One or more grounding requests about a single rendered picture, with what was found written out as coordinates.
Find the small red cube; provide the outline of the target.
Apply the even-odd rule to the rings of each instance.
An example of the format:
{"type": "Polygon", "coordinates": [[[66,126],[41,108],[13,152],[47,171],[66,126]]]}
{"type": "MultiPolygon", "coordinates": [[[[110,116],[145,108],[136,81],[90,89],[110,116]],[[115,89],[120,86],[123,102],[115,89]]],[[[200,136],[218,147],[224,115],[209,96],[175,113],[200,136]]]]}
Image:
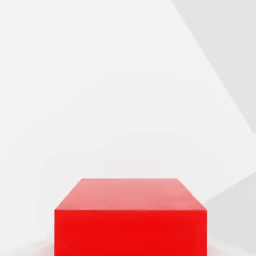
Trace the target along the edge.
{"type": "Polygon", "coordinates": [[[207,214],[175,178],[83,178],[54,211],[54,256],[207,256],[207,214]]]}

